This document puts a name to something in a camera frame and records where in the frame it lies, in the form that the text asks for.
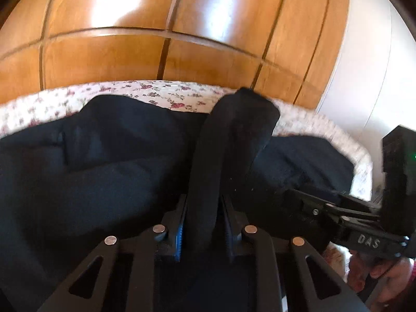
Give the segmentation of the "person's right hand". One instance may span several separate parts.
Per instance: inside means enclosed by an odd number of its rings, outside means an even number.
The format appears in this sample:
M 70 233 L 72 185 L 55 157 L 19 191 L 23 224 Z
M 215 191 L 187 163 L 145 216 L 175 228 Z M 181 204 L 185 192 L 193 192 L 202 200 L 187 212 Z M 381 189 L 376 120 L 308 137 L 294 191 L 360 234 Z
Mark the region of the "person's right hand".
M 387 278 L 385 285 L 369 308 L 370 311 L 383 311 L 403 296 L 410 277 L 409 258 L 375 259 L 353 250 L 350 250 L 350 253 L 352 256 L 349 260 L 347 283 L 355 293 L 363 291 L 368 277 L 371 279 Z

